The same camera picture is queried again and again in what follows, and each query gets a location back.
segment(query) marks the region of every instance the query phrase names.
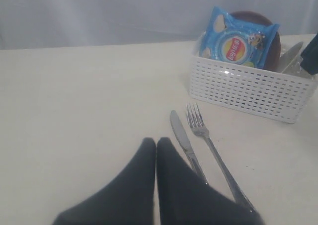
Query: dark plate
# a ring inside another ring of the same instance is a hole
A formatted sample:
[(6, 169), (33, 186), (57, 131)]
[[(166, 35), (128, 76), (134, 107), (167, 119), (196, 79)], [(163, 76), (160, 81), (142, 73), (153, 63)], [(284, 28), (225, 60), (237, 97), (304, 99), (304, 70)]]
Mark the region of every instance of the dark plate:
[[(231, 13), (231, 16), (233, 16), (235, 19), (238, 19), (238, 20), (243, 20), (243, 21), (260, 24), (260, 25), (269, 26), (273, 24), (273, 22), (271, 22), (265, 16), (253, 11), (236, 11)], [(270, 70), (270, 71), (276, 70), (278, 66), (279, 57), (280, 57), (280, 51), (281, 51), (280, 37), (277, 32), (267, 54), (265, 67), (264, 67), (265, 70)]]

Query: fork tines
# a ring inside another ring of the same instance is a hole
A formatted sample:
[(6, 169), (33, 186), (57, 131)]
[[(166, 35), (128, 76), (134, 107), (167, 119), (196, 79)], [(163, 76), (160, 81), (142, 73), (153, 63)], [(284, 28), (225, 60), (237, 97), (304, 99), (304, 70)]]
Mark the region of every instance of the fork tines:
[(204, 126), (201, 112), (197, 103), (195, 103), (195, 105), (187, 103), (187, 119), (190, 128)]

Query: chips bag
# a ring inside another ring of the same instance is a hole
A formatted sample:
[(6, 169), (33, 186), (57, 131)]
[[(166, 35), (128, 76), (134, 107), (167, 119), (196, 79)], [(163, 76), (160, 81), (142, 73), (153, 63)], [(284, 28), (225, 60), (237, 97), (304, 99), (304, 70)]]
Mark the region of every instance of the chips bag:
[(204, 58), (263, 69), (269, 47), (279, 28), (233, 18), (214, 7), (199, 55)]

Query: white backdrop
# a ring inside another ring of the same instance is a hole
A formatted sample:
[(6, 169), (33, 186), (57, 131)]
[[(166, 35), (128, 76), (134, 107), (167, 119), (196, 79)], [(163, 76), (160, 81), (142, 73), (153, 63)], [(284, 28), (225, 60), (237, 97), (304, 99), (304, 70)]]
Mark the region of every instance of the white backdrop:
[(212, 8), (253, 10), (281, 34), (316, 33), (318, 0), (0, 0), (3, 49), (188, 40)]

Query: white plastic basket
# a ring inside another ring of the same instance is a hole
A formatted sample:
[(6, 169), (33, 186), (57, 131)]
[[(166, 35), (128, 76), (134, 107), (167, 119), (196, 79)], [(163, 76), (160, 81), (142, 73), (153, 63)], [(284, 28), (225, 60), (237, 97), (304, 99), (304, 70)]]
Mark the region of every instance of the white plastic basket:
[(201, 39), (191, 57), (189, 94), (192, 98), (282, 122), (297, 121), (317, 88), (316, 78), (198, 57)]

